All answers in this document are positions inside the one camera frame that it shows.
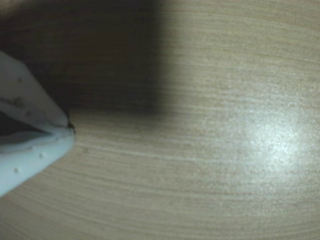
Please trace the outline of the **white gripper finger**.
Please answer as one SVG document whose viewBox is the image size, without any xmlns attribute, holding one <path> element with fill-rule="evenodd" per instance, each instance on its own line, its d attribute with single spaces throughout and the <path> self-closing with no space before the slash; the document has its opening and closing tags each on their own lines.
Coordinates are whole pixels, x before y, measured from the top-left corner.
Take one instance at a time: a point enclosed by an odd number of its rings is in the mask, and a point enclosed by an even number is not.
<svg viewBox="0 0 320 240">
<path fill-rule="evenodd" d="M 27 66 L 0 52 L 0 109 L 38 129 L 67 128 L 67 115 L 42 88 Z"/>
<path fill-rule="evenodd" d="M 0 196 L 65 156 L 74 146 L 73 129 L 25 131 L 0 138 Z"/>
</svg>

